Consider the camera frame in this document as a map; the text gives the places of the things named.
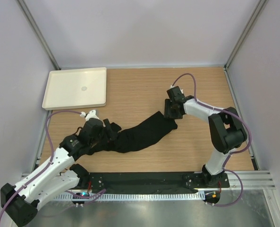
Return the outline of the black tank top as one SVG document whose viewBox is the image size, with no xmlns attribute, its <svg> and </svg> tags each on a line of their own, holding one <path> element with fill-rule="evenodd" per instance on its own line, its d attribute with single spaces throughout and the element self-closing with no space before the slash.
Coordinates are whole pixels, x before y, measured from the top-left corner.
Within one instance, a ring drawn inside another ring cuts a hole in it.
<svg viewBox="0 0 280 227">
<path fill-rule="evenodd" d="M 124 130 L 121 129 L 121 131 L 117 133 L 118 137 L 113 145 L 108 147 L 102 145 L 103 136 L 96 145 L 90 147 L 79 140 L 78 134 L 78 149 L 73 154 L 73 158 L 77 160 L 83 155 L 93 155 L 100 151 L 115 151 L 118 153 L 140 151 L 158 143 L 163 137 L 177 128 L 178 126 L 173 119 L 166 119 L 164 115 L 158 111 L 137 126 Z"/>
</svg>

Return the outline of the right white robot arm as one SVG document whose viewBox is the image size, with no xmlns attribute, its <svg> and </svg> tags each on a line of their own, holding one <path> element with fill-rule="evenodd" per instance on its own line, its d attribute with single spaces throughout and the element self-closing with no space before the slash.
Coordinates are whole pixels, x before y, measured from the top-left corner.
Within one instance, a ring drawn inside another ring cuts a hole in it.
<svg viewBox="0 0 280 227">
<path fill-rule="evenodd" d="M 211 106 L 194 96 L 185 96 L 178 86 L 167 90 L 167 95 L 166 118 L 177 120 L 184 115 L 191 115 L 208 123 L 214 151 L 202 167 L 201 180 L 206 187 L 215 187 L 224 174 L 230 155 L 247 140 L 247 133 L 236 109 Z"/>
</svg>

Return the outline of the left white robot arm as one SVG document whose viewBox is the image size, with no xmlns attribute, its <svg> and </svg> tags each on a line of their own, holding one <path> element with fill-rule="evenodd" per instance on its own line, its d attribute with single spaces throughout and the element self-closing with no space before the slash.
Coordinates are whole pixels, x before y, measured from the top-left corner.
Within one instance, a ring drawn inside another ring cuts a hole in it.
<svg viewBox="0 0 280 227">
<path fill-rule="evenodd" d="M 18 227 L 26 226 L 46 203 L 72 188 L 84 189 L 90 174 L 75 162 L 97 143 L 114 141 L 121 127 L 108 119 L 90 118 L 66 136 L 51 157 L 14 185 L 0 189 L 2 210 Z"/>
</svg>

